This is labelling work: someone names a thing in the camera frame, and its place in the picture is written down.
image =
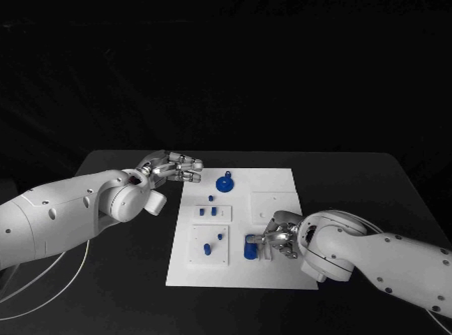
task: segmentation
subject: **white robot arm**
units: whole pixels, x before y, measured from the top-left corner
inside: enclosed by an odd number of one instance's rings
[[[303,254],[301,270],[319,282],[349,281],[358,267],[379,290],[452,318],[452,251],[398,234],[368,235],[369,222],[343,211],[307,218],[278,211],[265,233],[248,242],[270,243],[288,258]]]
[[[128,222],[143,208],[159,215],[154,189],[166,180],[200,182],[203,162],[164,150],[136,169],[110,170],[42,185],[0,206],[0,270],[58,255]]]

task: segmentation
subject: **black background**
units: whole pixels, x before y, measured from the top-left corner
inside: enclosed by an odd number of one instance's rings
[[[452,242],[452,1],[0,3],[0,177],[97,149],[388,152]]]

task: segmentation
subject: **robotic hand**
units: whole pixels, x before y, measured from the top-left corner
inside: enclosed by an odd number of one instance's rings
[[[383,233],[356,215],[330,210],[304,218],[278,211],[248,242],[270,243],[290,259],[297,242],[301,270],[319,282],[349,281],[358,267],[379,290],[452,318],[452,251]]]
[[[128,222],[143,208],[159,215],[166,180],[199,183],[203,162],[164,150],[136,169],[108,170],[42,185],[0,206],[0,270],[58,255]]]

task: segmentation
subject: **blue object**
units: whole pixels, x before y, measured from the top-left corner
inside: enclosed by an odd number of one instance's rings
[[[248,260],[254,260],[258,257],[258,248],[257,248],[257,243],[248,243],[248,238],[251,235],[245,236],[245,258]]]
[[[205,245],[205,254],[208,256],[212,254],[212,246],[209,244]]]
[[[226,175],[221,177],[216,181],[216,189],[226,193],[229,192],[235,187],[234,179],[231,178],[231,172],[226,171]]]

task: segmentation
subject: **dark gray table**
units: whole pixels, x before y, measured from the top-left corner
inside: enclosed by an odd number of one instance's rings
[[[133,168],[150,151],[95,151],[78,175]],[[291,168],[304,214],[336,208],[388,232],[451,248],[398,161],[388,154],[185,151],[208,168]],[[443,334],[422,308],[378,291],[356,270],[319,291],[166,286],[182,199],[182,183],[162,215],[146,211],[91,241],[82,273],[62,296],[23,318],[0,322],[0,334]],[[62,288],[82,261],[85,245],[15,299],[0,317],[38,306]],[[25,263],[13,292],[55,258]]]

